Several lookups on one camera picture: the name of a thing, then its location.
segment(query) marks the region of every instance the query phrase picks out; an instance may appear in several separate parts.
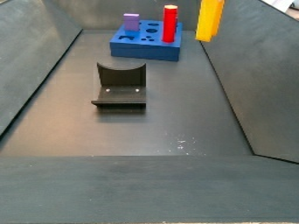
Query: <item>red cylinder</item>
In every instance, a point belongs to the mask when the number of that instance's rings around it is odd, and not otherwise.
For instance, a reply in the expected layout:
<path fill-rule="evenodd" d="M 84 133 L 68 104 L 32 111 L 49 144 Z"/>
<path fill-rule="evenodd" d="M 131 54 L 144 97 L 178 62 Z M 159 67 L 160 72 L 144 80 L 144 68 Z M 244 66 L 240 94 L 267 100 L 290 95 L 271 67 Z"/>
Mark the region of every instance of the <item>red cylinder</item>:
<path fill-rule="evenodd" d="M 178 19 L 178 6 L 166 5 L 163 7 L 163 42 L 172 43 Z"/>

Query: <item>dark gray surface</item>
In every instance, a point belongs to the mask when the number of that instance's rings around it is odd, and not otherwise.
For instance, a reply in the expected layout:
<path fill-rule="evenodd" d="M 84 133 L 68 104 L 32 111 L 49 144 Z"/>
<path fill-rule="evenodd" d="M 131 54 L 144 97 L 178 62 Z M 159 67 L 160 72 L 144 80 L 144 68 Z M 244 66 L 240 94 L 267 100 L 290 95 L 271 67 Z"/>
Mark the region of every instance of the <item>dark gray surface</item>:
<path fill-rule="evenodd" d="M 139 13 L 140 19 L 163 20 L 164 6 L 179 6 L 183 29 L 196 29 L 198 0 L 53 0 L 73 17 L 84 30 L 115 30 L 123 23 L 124 13 Z"/>
<path fill-rule="evenodd" d="M 204 43 L 258 155 L 299 162 L 299 23 L 258 0 L 228 0 Z"/>
<path fill-rule="evenodd" d="M 298 222 L 298 173 L 262 157 L 5 157 L 0 222 Z"/>
<path fill-rule="evenodd" d="M 112 31 L 85 31 L 1 143 L 1 156 L 251 155 L 194 32 L 179 62 L 109 56 Z M 101 113 L 97 62 L 147 64 L 144 113 Z"/>
<path fill-rule="evenodd" d="M 0 135 L 79 33 L 52 1 L 0 4 Z"/>

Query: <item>blue block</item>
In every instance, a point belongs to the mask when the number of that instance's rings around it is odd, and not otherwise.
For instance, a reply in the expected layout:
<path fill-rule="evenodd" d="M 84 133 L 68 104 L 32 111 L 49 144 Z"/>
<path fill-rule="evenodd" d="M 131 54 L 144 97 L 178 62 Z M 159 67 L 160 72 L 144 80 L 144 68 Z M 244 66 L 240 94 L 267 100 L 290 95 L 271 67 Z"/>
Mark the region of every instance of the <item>blue block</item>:
<path fill-rule="evenodd" d="M 180 57 L 183 24 L 178 23 L 175 41 L 163 39 L 163 22 L 140 20 L 140 31 L 126 31 L 122 25 L 109 40 L 111 55 L 150 60 L 178 61 Z"/>

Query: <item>white surface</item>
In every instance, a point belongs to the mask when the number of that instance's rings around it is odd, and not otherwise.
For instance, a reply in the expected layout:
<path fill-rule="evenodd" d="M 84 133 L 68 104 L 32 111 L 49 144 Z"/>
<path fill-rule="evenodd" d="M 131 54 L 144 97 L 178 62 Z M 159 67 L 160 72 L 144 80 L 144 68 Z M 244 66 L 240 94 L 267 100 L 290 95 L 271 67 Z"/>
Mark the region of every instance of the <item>white surface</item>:
<path fill-rule="evenodd" d="M 271 4 L 275 8 L 278 8 L 282 12 L 286 12 L 290 5 L 295 0 L 263 0 L 266 3 Z"/>

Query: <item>yellow block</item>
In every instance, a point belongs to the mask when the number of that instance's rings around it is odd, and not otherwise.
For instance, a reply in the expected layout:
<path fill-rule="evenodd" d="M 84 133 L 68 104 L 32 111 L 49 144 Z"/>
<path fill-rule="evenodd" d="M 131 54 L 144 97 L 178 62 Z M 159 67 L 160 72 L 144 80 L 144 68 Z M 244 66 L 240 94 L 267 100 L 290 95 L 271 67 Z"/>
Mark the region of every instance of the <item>yellow block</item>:
<path fill-rule="evenodd" d="M 219 0 L 216 13 L 215 13 L 215 18 L 214 18 L 212 31 L 211 31 L 212 36 L 216 36 L 218 32 L 219 32 L 220 16 L 222 16 L 222 11 L 223 11 L 223 6 L 224 6 L 224 0 Z"/>
<path fill-rule="evenodd" d="M 202 0 L 196 30 L 198 40 L 210 42 L 211 36 L 218 34 L 223 4 L 224 0 Z"/>

